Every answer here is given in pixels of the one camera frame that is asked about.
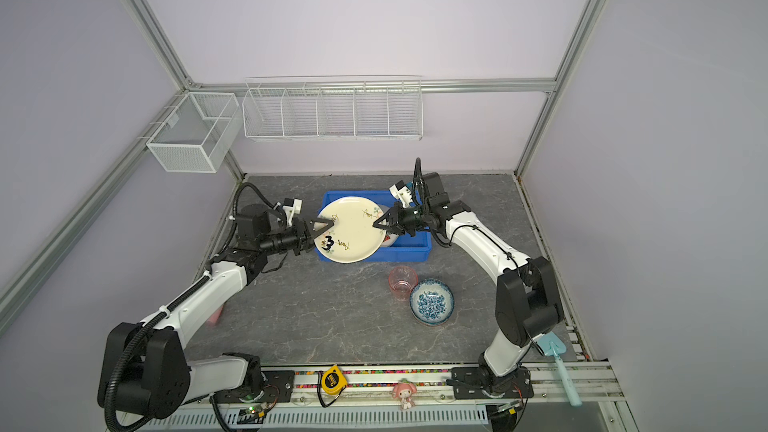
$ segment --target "transparent pink cup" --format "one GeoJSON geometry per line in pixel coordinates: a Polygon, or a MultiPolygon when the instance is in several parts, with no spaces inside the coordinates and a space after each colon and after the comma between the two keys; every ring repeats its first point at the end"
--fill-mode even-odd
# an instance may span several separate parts
{"type": "Polygon", "coordinates": [[[408,300],[417,283],[416,271],[405,265],[399,265],[389,273],[389,290],[400,302],[408,300]]]}

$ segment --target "light blue trowel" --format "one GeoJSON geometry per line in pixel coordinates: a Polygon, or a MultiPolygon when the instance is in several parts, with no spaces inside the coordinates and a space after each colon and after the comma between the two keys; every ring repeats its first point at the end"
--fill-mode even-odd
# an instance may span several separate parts
{"type": "Polygon", "coordinates": [[[541,336],[536,343],[542,348],[544,355],[554,357],[554,362],[558,365],[558,373],[560,374],[560,380],[563,381],[563,389],[565,389],[565,394],[568,396],[568,401],[571,402],[573,407],[579,407],[581,405],[581,398],[578,396],[571,376],[568,375],[563,359],[560,358],[560,355],[564,354],[566,350],[563,341],[554,332],[549,332],[541,336]]]}

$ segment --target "black mounting plate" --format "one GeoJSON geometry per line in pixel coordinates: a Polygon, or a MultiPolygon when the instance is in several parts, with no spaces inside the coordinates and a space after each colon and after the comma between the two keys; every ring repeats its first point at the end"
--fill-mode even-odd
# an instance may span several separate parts
{"type": "MultiPolygon", "coordinates": [[[[478,384],[481,380],[481,377],[480,367],[454,367],[451,369],[451,378],[465,384],[478,384]]],[[[530,370],[526,369],[525,367],[518,367],[513,372],[511,372],[509,376],[504,377],[504,379],[509,379],[514,385],[517,385],[524,399],[533,397],[533,386],[531,386],[530,370]]],[[[514,386],[510,386],[509,390],[504,392],[504,395],[493,398],[520,398],[520,393],[518,392],[518,389],[514,388],[514,386]]],[[[453,396],[456,399],[492,398],[486,395],[480,386],[477,386],[476,388],[470,388],[463,384],[453,385],[453,396]]]]}
{"type": "MultiPolygon", "coordinates": [[[[290,395],[293,392],[293,379],[296,377],[296,372],[293,370],[263,370],[262,373],[266,377],[265,385],[273,385],[279,391],[277,396],[278,402],[290,402],[290,395]]],[[[250,392],[247,390],[233,389],[222,390],[216,392],[216,402],[219,404],[243,404],[246,403],[240,400],[247,396],[250,392]]],[[[277,392],[273,387],[264,387],[264,395],[259,397],[256,402],[272,403],[275,399],[277,392]]]]}

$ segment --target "robotic arm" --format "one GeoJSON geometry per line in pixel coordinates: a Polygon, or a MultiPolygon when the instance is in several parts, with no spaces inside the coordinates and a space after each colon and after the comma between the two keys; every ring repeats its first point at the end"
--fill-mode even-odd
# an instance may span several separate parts
{"type": "MultiPolygon", "coordinates": [[[[413,189],[399,182],[390,191],[398,202],[374,222],[374,227],[398,235],[428,231],[443,247],[456,244],[496,284],[499,330],[480,356],[479,374],[472,374],[479,382],[469,385],[481,388],[490,397],[504,396],[519,379],[523,369],[520,361],[532,340],[551,331],[564,318],[552,266],[544,258],[530,258],[507,245],[464,202],[451,201],[438,174],[421,174],[420,159],[416,160],[413,189]]],[[[300,211],[301,200],[286,199],[273,206],[256,187],[244,183],[235,194],[230,217],[233,227],[210,262],[210,270],[157,313],[136,324],[123,322],[110,332],[98,403],[104,408],[111,432],[132,432],[153,418],[167,418],[187,401],[208,395],[213,399],[212,394],[219,390],[254,396],[264,390],[265,376],[257,357],[229,353],[187,362],[184,348],[229,297],[260,273],[276,270],[264,271],[269,255],[287,256],[291,250],[298,255],[311,250],[314,239],[333,225],[323,218],[304,219],[300,211]],[[245,187],[254,189],[264,204],[238,210],[238,198],[245,187]],[[236,230],[237,245],[230,246],[236,230]],[[116,410],[143,418],[123,426],[116,410]]],[[[467,380],[458,383],[467,385],[467,380]]],[[[215,402],[214,410],[218,412],[215,402]]]]}

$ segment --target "floral patterned bowl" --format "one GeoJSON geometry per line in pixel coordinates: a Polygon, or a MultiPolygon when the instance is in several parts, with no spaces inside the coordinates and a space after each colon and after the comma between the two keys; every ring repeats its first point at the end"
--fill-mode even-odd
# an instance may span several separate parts
{"type": "Polygon", "coordinates": [[[434,278],[419,282],[411,291],[411,312],[419,322],[440,325],[453,313],[453,294],[434,278]]]}

